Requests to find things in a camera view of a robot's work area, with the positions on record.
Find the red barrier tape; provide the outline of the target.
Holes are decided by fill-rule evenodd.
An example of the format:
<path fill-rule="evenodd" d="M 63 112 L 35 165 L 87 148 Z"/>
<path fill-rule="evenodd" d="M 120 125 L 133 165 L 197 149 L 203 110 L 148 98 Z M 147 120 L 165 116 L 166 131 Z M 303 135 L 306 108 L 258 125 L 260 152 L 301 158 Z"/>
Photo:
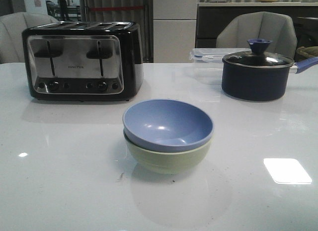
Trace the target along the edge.
<path fill-rule="evenodd" d="M 140 10 L 144 9 L 143 5 L 138 6 L 120 6 L 120 7 L 92 7 L 90 11 L 119 11 L 119 10 Z"/>

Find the dark kitchen counter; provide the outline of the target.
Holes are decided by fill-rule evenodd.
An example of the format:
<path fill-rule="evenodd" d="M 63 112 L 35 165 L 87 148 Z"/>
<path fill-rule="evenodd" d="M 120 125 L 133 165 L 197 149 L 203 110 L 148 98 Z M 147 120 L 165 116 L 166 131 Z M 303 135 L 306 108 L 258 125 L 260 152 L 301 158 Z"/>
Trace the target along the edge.
<path fill-rule="evenodd" d="M 196 47 L 215 47 L 218 35 L 235 17 L 259 11 L 290 16 L 294 22 L 299 47 L 318 44 L 317 2 L 229 2 L 199 3 Z"/>

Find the dark blue saucepan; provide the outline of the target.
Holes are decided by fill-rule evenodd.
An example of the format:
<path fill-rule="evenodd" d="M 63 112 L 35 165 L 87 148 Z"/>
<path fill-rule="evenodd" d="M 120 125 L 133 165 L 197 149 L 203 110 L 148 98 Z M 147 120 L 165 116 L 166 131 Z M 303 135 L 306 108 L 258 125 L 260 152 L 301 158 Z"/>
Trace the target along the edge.
<path fill-rule="evenodd" d="M 299 74 L 318 63 L 317 57 L 283 67 L 249 67 L 224 62 L 222 90 L 249 101 L 272 101 L 285 94 L 289 74 Z"/>

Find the clear plastic storage container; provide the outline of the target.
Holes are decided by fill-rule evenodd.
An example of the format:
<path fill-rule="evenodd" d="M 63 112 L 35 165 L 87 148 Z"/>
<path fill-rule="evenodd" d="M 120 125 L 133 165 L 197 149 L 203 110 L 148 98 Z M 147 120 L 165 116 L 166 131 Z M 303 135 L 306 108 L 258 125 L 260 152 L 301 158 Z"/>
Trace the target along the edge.
<path fill-rule="evenodd" d="M 194 48 L 189 59 L 193 62 L 194 78 L 210 85 L 221 85 L 223 62 L 222 58 L 231 53 L 249 51 L 248 48 Z"/>

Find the person in dark clothes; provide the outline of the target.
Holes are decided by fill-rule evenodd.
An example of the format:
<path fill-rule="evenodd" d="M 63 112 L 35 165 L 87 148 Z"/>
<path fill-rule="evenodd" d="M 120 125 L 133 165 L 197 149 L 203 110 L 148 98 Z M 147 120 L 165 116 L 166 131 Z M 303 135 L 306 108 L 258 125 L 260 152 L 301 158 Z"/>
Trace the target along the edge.
<path fill-rule="evenodd" d="M 58 0 L 58 4 L 60 7 L 60 16 L 62 21 L 70 21 L 67 9 L 67 1 L 66 0 Z"/>

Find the white cabinet column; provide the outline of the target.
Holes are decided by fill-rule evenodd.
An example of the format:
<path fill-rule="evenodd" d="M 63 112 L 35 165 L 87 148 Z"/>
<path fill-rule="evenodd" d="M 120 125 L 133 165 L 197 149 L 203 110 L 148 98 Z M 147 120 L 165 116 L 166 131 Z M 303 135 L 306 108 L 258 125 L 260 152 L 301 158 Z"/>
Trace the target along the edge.
<path fill-rule="evenodd" d="M 188 63 L 195 47 L 198 0 L 153 0 L 155 63 Z"/>

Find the black and steel toaster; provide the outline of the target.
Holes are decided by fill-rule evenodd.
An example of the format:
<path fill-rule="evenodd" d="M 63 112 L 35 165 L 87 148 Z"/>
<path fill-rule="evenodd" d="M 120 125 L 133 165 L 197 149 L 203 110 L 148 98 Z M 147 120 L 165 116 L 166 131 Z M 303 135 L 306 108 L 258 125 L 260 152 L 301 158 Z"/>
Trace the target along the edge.
<path fill-rule="evenodd" d="M 141 88 L 136 22 L 59 21 L 22 33 L 29 91 L 39 100 L 127 101 Z"/>

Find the blue bowl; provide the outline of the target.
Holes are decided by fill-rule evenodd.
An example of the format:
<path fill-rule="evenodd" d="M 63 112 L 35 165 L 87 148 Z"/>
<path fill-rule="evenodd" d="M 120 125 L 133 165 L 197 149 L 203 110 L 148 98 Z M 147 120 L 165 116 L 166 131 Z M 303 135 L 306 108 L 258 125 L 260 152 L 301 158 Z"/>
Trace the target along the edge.
<path fill-rule="evenodd" d="M 210 116 L 177 100 L 151 99 L 129 107 L 122 117 L 129 140 L 147 150 L 183 152 L 207 143 L 213 134 Z"/>

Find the glass pot lid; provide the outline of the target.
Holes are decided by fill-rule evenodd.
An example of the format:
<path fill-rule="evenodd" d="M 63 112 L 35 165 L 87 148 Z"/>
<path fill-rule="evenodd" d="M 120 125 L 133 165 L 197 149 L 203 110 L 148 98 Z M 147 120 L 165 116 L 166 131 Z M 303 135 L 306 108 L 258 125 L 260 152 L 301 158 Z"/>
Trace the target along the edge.
<path fill-rule="evenodd" d="M 278 67 L 284 68 L 294 63 L 294 60 L 277 53 L 267 52 L 272 40 L 253 38 L 247 43 L 250 51 L 240 51 L 223 56 L 224 63 L 244 67 Z"/>

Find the green bowl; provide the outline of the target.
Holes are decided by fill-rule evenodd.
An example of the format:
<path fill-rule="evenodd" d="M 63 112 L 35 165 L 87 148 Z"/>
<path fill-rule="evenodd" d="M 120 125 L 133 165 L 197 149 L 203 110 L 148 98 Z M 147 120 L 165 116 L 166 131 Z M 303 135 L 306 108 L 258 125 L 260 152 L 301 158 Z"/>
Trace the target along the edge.
<path fill-rule="evenodd" d="M 183 152 L 163 153 L 141 148 L 124 135 L 131 156 L 143 168 L 159 174 L 178 174 L 197 166 L 207 155 L 212 140 L 204 145 Z"/>

